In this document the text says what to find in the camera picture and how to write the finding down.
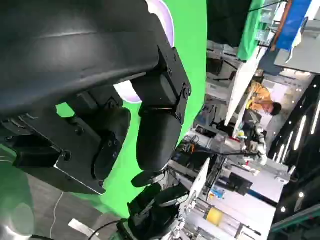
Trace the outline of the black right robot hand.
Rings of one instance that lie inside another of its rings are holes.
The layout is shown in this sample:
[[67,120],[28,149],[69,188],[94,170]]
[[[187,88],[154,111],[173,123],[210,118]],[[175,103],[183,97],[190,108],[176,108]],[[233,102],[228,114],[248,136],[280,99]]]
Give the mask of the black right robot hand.
[[143,171],[131,181],[136,188],[144,187],[144,190],[127,204],[128,228],[138,240],[162,239],[169,234],[176,238],[178,231],[186,225],[183,207],[190,191],[181,182],[163,187],[161,181],[166,176],[164,171]]

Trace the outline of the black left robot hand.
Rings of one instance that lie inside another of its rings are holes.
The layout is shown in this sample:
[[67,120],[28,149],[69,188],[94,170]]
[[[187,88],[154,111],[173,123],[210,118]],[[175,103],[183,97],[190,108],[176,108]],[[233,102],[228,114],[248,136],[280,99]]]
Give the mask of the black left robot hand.
[[158,172],[191,84],[147,2],[1,1],[0,142],[16,168],[63,192],[103,194],[131,123],[113,88],[125,81],[142,101],[137,163]]

